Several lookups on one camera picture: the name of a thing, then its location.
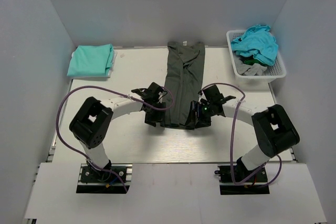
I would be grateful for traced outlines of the dark grey t shirt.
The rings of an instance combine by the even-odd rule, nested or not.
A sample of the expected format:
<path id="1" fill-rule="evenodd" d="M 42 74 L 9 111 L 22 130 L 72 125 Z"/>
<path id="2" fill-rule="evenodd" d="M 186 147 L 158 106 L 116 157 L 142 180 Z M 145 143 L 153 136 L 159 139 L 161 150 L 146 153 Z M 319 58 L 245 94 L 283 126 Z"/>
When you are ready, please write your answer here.
<path id="1" fill-rule="evenodd" d="M 163 102 L 167 106 L 162 127 L 185 129 L 192 101 L 198 100 L 198 92 L 202 88 L 205 45 L 202 42 L 185 46 L 180 42 L 169 42 L 167 58 L 167 74 L 165 88 L 172 95 L 166 95 Z"/>

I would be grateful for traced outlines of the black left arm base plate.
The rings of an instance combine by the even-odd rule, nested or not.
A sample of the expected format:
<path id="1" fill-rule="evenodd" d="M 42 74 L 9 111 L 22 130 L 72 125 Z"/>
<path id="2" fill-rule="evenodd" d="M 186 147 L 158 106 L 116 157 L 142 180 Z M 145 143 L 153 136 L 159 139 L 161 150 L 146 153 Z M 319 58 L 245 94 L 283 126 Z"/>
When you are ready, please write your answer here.
<path id="1" fill-rule="evenodd" d="M 114 164 L 111 170 L 117 173 L 120 179 L 111 173 L 96 171 L 88 164 L 81 164 L 77 182 L 77 194 L 126 194 L 131 185 L 132 164 Z"/>

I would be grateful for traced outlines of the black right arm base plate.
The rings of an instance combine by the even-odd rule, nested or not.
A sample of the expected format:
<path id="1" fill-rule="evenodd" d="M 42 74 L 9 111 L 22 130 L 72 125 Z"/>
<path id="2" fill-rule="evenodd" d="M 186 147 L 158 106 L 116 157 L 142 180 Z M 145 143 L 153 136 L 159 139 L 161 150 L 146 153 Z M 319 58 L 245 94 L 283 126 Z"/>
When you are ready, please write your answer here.
<path id="1" fill-rule="evenodd" d="M 234 184 L 229 165 L 218 166 L 214 175 L 219 179 L 219 191 L 221 195 L 269 195 L 270 190 L 266 169 L 263 167 L 253 176 L 248 173 L 238 171 L 234 165 L 234 177 L 236 183 L 240 183 L 246 177 L 249 179 L 242 184 Z"/>

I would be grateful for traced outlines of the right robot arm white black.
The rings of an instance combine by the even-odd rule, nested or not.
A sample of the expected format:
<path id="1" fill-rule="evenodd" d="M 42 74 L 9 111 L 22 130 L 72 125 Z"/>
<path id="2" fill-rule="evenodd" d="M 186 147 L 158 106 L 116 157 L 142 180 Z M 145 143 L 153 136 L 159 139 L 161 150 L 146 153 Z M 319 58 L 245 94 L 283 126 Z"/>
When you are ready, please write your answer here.
<path id="1" fill-rule="evenodd" d="M 200 95 L 198 101 L 191 102 L 185 123 L 188 129 L 209 127 L 213 116 L 231 118 L 234 123 L 241 121 L 254 128 L 257 145 L 231 164 L 232 174 L 245 182 L 255 177 L 261 165 L 300 142 L 296 128 L 279 104 L 251 105 L 235 96 L 224 96 L 215 84 L 201 90 Z"/>

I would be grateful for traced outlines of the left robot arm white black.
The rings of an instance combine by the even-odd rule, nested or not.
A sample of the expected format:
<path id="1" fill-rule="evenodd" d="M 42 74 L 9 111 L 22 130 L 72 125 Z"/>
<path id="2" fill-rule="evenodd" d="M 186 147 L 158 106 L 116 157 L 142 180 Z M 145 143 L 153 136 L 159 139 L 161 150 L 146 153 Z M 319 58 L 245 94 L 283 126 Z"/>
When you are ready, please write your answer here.
<path id="1" fill-rule="evenodd" d="M 141 112 L 145 113 L 144 122 L 155 127 L 164 119 L 166 104 L 161 101 L 168 91 L 153 82 L 148 88 L 133 89 L 134 95 L 100 101 L 87 98 L 72 119 L 69 129 L 81 143 L 88 165 L 93 167 L 93 176 L 101 182 L 110 178 L 111 162 L 108 159 L 103 140 L 110 122 L 121 116 Z"/>

